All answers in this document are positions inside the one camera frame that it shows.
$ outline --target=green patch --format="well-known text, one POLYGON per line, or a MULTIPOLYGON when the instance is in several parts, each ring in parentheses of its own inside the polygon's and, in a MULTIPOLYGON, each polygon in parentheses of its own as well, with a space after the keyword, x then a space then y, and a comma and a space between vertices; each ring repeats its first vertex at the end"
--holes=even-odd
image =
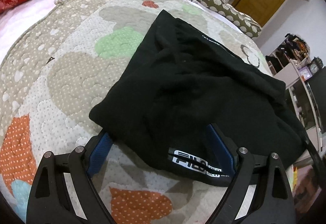
POLYGON ((144 36, 131 27, 123 27, 99 39, 95 51, 102 58, 131 57, 144 36))
POLYGON ((188 4, 183 4, 182 10, 188 12, 191 15, 201 15, 203 13, 200 8, 188 4))

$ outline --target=patchwork bedspread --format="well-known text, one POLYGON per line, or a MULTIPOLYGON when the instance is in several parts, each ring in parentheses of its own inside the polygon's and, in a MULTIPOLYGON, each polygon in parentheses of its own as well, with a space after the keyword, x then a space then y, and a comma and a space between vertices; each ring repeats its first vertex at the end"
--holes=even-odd
MULTIPOLYGON (((16 41, 0 68, 0 190, 23 220, 42 155, 71 152, 99 133, 89 111, 120 78, 163 9, 269 74, 249 37, 185 0, 59 3, 16 41)), ((69 175, 66 181, 83 216, 69 175)), ((153 170, 124 145, 112 147, 93 183, 118 224, 205 223, 225 192, 153 170)))

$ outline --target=polka dot pillow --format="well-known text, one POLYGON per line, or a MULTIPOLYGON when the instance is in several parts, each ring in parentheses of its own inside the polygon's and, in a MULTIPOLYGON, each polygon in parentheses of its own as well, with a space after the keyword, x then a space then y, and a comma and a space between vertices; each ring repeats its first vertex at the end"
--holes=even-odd
POLYGON ((256 39, 261 34, 261 26, 255 22, 250 16, 237 11, 224 0, 197 0, 204 7, 226 17, 233 22, 243 33, 252 39, 256 39))

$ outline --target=white sheet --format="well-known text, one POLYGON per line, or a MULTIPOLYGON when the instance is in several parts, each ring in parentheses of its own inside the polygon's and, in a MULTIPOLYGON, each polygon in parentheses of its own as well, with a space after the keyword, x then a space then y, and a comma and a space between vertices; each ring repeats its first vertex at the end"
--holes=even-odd
MULTIPOLYGON (((40 19, 46 17, 55 7, 55 0, 30 0, 0 15, 0 64, 14 42, 40 19)), ((210 15, 221 20, 231 28, 241 32, 232 22, 199 3, 190 2, 210 15)))

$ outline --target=blue gripper pad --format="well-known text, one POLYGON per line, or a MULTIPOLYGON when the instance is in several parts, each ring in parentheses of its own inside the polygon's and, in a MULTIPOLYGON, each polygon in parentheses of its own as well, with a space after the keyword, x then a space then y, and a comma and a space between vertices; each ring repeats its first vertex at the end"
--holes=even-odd
POLYGON ((233 177, 235 175, 234 158, 211 124, 206 127, 206 136, 222 171, 233 177))
POLYGON ((89 157, 87 174, 90 178, 92 178, 94 174, 99 173, 112 145, 112 139, 109 137, 108 133, 105 133, 89 157))

